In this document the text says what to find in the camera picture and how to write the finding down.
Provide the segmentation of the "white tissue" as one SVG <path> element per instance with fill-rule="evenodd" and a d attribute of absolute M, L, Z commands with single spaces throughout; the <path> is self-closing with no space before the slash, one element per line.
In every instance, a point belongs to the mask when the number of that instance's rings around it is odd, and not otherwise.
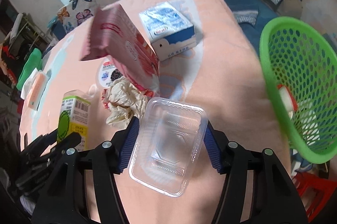
<path fill-rule="evenodd" d="M 126 129 L 134 116 L 141 120 L 148 102 L 147 97 L 124 76 L 103 90 L 101 100 L 110 111 L 106 124 L 119 129 Z"/>

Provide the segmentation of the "clear plastic food tray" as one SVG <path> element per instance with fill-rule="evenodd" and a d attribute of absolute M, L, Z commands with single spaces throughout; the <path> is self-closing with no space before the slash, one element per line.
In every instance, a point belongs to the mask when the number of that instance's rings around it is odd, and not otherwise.
<path fill-rule="evenodd" d="M 165 196 L 180 197 L 194 172 L 208 121 L 199 106 L 152 98 L 140 122 L 129 176 Z"/>

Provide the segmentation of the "yellow green drink carton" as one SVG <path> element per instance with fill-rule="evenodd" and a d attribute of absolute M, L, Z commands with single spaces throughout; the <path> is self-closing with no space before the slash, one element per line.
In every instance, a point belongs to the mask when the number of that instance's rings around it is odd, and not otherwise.
<path fill-rule="evenodd" d="M 58 143 L 75 132 L 81 137 L 80 143 L 75 147 L 77 151 L 87 149 L 90 108 L 91 99 L 88 94 L 77 89 L 64 94 L 58 121 Z"/>

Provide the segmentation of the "red plastic stool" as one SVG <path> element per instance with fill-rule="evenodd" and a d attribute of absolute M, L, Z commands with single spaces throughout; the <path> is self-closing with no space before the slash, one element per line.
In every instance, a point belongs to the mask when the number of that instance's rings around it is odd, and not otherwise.
<path fill-rule="evenodd" d="M 336 182 L 311 173 L 292 179 L 303 202 L 308 223 L 336 223 Z"/>

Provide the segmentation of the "small pink white box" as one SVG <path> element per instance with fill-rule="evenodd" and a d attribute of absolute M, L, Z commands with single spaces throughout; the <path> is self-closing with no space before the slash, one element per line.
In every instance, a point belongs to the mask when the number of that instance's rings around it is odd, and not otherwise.
<path fill-rule="evenodd" d="M 37 68 L 34 68 L 30 76 L 25 80 L 22 90 L 21 99 L 25 101 L 27 107 L 36 111 L 41 101 L 42 95 L 50 80 L 49 75 Z"/>

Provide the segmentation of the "green plastic bag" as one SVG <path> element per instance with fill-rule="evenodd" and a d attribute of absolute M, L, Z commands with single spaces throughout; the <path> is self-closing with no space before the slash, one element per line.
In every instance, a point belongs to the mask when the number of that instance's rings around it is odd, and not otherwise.
<path fill-rule="evenodd" d="M 33 49 L 33 52 L 30 54 L 29 58 L 27 59 L 27 62 L 23 67 L 23 70 L 20 74 L 20 77 L 16 85 L 17 89 L 21 91 L 25 81 L 31 75 L 33 70 L 35 68 L 37 70 L 40 70 L 41 67 L 42 67 L 42 53 L 39 49 L 35 48 Z"/>

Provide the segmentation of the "round foil yogurt lid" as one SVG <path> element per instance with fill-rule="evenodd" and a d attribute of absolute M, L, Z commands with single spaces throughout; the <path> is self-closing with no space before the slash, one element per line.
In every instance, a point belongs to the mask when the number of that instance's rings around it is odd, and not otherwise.
<path fill-rule="evenodd" d="M 99 89 L 109 89 L 112 83 L 123 75 L 109 58 L 104 57 L 96 72 L 96 85 Z"/>

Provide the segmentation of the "red net yogurt cup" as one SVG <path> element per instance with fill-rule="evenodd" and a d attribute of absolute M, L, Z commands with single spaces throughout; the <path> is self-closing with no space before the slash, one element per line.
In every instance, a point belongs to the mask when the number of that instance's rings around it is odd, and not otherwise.
<path fill-rule="evenodd" d="M 287 86 L 283 84 L 278 84 L 277 88 L 283 105 L 285 106 L 285 109 L 289 115 L 289 118 L 292 119 L 294 113 L 298 110 L 298 104 Z"/>

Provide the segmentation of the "green perforated plastic basket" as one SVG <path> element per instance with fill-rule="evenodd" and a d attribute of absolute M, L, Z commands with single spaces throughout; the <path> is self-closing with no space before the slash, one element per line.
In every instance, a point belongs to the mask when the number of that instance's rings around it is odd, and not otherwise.
<path fill-rule="evenodd" d="M 314 28 L 280 16 L 262 33 L 259 57 L 267 94 L 290 147 L 313 164 L 336 156 L 336 53 Z M 289 88 L 298 110 L 292 119 L 278 84 Z"/>

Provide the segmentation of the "butterfly print cushion left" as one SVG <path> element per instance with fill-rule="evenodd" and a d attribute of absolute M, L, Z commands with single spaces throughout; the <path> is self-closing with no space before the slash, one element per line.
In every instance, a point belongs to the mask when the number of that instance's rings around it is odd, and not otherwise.
<path fill-rule="evenodd" d="M 70 0 L 58 10 L 48 27 L 51 28 L 52 34 L 61 40 L 67 33 L 93 17 L 97 8 L 96 0 Z"/>

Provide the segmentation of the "blue white milk carton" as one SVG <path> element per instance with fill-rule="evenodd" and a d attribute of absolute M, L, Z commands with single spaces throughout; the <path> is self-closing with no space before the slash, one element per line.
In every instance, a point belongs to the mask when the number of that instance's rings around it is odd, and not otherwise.
<path fill-rule="evenodd" d="M 140 12 L 139 18 L 160 61 L 197 45 L 194 25 L 169 2 Z"/>

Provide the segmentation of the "blue sofa seat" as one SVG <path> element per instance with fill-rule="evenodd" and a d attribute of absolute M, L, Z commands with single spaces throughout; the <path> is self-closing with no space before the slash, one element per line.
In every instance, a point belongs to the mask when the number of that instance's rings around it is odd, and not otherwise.
<path fill-rule="evenodd" d="M 302 0 L 224 0 L 241 27 L 243 33 L 259 51 L 260 36 L 264 26 L 278 16 L 299 19 L 302 15 Z"/>

